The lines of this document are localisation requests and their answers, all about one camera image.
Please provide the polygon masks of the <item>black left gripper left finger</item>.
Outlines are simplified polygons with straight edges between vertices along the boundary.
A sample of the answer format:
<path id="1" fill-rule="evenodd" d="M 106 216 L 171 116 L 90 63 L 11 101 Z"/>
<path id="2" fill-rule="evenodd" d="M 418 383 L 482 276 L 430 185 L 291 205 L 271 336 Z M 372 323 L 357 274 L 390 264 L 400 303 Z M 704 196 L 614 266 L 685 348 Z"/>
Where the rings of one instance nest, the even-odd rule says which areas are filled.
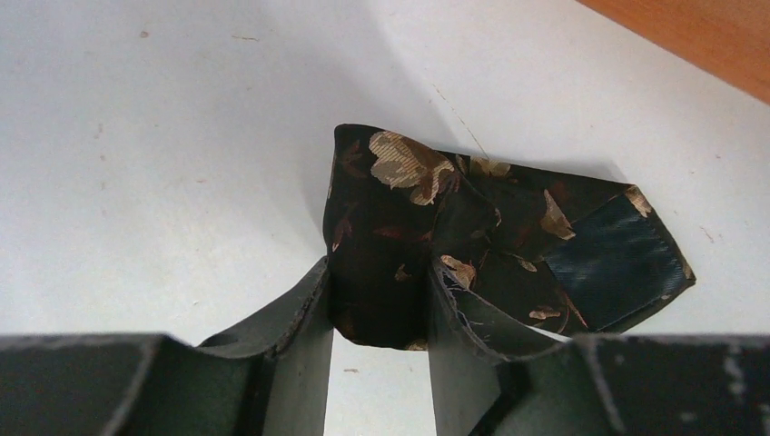
<path id="1" fill-rule="evenodd" d="M 4 435 L 321 435 L 329 273 L 197 346 L 162 333 L 1 340 Z"/>

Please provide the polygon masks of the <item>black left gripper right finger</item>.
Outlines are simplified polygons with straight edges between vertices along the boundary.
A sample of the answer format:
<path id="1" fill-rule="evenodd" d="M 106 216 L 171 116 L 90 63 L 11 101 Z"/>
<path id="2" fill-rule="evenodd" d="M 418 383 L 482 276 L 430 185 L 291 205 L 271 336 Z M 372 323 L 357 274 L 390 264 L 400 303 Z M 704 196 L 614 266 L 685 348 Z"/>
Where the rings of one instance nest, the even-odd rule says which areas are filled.
<path id="1" fill-rule="evenodd" d="M 439 435 L 766 435 L 763 335 L 582 334 L 516 322 L 429 269 L 429 374 Z"/>

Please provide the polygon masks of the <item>black gold floral tie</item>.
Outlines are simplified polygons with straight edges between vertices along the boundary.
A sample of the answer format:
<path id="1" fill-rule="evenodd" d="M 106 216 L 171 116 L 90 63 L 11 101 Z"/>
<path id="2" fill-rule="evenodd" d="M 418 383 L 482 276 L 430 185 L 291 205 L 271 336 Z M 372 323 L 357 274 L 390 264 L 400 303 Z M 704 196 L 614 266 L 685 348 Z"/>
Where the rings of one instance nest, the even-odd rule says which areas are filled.
<path id="1" fill-rule="evenodd" d="M 621 333 L 696 277 L 639 188 L 439 151 L 342 124 L 323 217 L 330 317 L 347 340 L 423 350 L 429 306 L 508 357 Z M 501 344 L 493 337 L 501 333 Z"/>

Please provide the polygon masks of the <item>wooden compartment tray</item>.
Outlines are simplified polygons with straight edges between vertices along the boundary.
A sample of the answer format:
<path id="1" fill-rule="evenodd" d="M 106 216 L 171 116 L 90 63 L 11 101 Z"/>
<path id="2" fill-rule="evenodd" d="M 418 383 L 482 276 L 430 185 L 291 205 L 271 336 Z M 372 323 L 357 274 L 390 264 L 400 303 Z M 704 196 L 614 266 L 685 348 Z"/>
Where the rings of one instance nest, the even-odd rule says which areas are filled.
<path id="1" fill-rule="evenodd" d="M 585 0 L 581 4 L 769 103 L 767 1 Z"/>

